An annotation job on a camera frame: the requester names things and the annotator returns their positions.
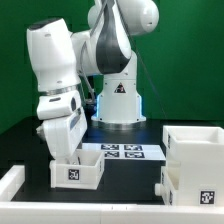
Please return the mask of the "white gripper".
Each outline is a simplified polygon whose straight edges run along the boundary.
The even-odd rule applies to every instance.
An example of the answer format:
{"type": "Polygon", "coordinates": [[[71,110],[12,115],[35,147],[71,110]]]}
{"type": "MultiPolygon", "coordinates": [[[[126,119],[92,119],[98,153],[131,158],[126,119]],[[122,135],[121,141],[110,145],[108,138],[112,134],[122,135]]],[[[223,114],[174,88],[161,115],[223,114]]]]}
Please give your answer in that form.
{"type": "Polygon", "coordinates": [[[45,120],[36,129],[39,137],[47,142],[49,152],[55,160],[69,159],[78,148],[86,130],[83,108],[66,117],[45,120]]]}

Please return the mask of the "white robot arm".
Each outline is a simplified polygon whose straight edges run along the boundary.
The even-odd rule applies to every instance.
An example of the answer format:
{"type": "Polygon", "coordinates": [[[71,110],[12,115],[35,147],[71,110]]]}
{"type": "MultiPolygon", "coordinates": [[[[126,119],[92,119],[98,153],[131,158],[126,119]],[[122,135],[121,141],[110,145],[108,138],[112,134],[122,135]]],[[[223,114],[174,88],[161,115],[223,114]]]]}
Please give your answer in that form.
{"type": "Polygon", "coordinates": [[[90,28],[72,33],[62,18],[27,29],[28,53],[41,93],[38,131],[56,160],[69,160],[87,129],[81,79],[104,77],[101,95],[92,98],[98,123],[132,125],[145,120],[136,90],[137,55],[129,38],[152,32],[159,21],[153,0],[94,0],[90,28]]]}

